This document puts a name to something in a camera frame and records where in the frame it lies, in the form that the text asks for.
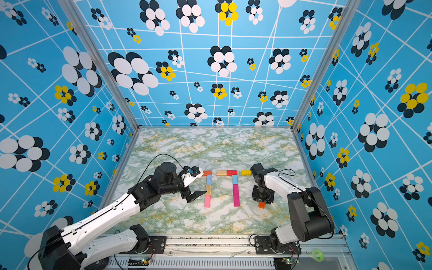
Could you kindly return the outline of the pink block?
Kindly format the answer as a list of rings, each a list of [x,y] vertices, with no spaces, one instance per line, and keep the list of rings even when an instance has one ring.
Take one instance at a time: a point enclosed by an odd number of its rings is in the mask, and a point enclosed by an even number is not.
[[[204,201],[204,208],[210,208],[210,203],[211,203],[211,196],[210,195],[206,195],[205,196],[205,201]]]

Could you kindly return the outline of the magenta block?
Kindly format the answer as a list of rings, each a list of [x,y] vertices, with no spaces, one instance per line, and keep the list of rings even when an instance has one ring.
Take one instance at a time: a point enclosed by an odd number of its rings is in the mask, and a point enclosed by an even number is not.
[[[239,195],[239,186],[238,184],[233,184],[233,195],[238,196]]]
[[[234,207],[240,206],[240,198],[238,194],[233,194]]]

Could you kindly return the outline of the small light blue block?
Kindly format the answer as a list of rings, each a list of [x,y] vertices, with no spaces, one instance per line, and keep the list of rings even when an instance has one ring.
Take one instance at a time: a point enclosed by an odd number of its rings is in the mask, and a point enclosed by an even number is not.
[[[233,185],[238,185],[238,175],[232,175],[232,184]]]

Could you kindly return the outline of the red block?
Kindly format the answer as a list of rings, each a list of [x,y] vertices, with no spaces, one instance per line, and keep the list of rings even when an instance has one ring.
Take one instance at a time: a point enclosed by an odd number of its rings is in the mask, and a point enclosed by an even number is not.
[[[237,175],[237,171],[236,171],[236,170],[227,170],[227,171],[226,171],[226,175],[227,175],[227,176],[234,176],[234,175]]]

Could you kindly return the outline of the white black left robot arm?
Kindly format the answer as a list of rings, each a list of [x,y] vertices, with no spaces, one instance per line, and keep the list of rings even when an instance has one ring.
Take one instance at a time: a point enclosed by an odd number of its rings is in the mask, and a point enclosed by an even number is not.
[[[162,195],[180,193],[182,199],[193,202],[205,191],[192,192],[189,185],[203,176],[198,166],[177,167],[164,162],[152,175],[135,184],[113,203],[79,222],[64,228],[52,226],[42,236],[39,251],[34,255],[44,270],[83,270],[97,261],[121,252],[143,253],[149,246],[149,236],[140,225],[134,225],[113,236],[103,233],[118,223],[157,203]]]

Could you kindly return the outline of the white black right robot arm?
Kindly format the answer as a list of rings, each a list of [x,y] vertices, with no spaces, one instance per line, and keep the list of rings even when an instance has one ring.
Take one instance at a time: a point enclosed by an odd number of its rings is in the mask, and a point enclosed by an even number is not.
[[[269,235],[270,248],[275,253],[284,253],[298,242],[334,235],[334,222],[318,188],[293,182],[291,177],[295,172],[292,169],[265,169],[258,163],[250,171],[256,183],[252,192],[255,201],[270,205],[278,194],[288,202],[289,223],[272,229]]]

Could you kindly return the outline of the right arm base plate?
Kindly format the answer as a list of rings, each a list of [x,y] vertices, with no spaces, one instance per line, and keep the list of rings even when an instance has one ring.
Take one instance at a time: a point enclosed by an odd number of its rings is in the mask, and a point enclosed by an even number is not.
[[[257,255],[300,255],[302,253],[297,242],[280,244],[273,236],[253,236],[252,245]]]

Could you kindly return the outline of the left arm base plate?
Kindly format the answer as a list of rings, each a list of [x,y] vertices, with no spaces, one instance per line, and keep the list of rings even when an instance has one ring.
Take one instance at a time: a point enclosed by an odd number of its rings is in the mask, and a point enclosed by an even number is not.
[[[166,236],[149,236],[147,240],[140,240],[132,250],[121,254],[164,254],[167,239]]]

